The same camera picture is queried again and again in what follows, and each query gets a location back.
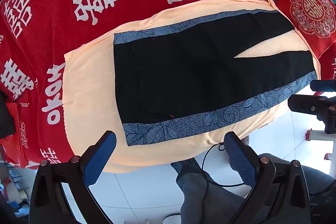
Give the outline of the black pants blue trim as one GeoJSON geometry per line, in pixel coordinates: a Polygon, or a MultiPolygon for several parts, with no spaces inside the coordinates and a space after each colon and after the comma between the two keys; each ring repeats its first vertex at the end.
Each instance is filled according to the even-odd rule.
{"type": "Polygon", "coordinates": [[[127,145],[155,144],[259,114],[317,78],[278,11],[238,10],[115,34],[118,112],[127,145]]]}

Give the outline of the white stand with red parts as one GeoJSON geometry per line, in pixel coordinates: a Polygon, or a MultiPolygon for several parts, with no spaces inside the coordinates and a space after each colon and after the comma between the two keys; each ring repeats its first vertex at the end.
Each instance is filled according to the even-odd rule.
{"type": "Polygon", "coordinates": [[[327,153],[327,160],[329,161],[335,161],[335,140],[336,136],[335,134],[327,134],[322,130],[307,130],[305,134],[305,140],[311,141],[311,140],[319,140],[319,141],[332,141],[333,142],[333,152],[327,153]]]}

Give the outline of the red embroidered pillow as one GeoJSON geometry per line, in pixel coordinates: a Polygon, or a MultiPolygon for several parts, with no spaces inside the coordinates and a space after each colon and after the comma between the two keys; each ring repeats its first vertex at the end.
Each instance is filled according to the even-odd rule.
{"type": "Polygon", "coordinates": [[[276,0],[314,54],[335,57],[335,5],[331,0],[276,0]]]}

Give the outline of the peach seat cushion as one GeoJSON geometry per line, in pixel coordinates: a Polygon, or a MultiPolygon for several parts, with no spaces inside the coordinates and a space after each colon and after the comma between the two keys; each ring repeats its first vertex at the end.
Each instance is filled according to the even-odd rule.
{"type": "Polygon", "coordinates": [[[288,111],[282,102],[269,110],[238,123],[203,134],[149,145],[129,146],[117,111],[114,88],[113,40],[117,33],[143,31],[184,22],[223,11],[277,9],[273,1],[201,0],[163,10],[154,16],[122,24],[106,34],[66,53],[63,74],[64,123],[74,153],[82,154],[111,130],[117,145],[105,166],[110,173],[128,173],[136,169],[194,157],[223,140],[228,131],[243,138],[288,111]]]}

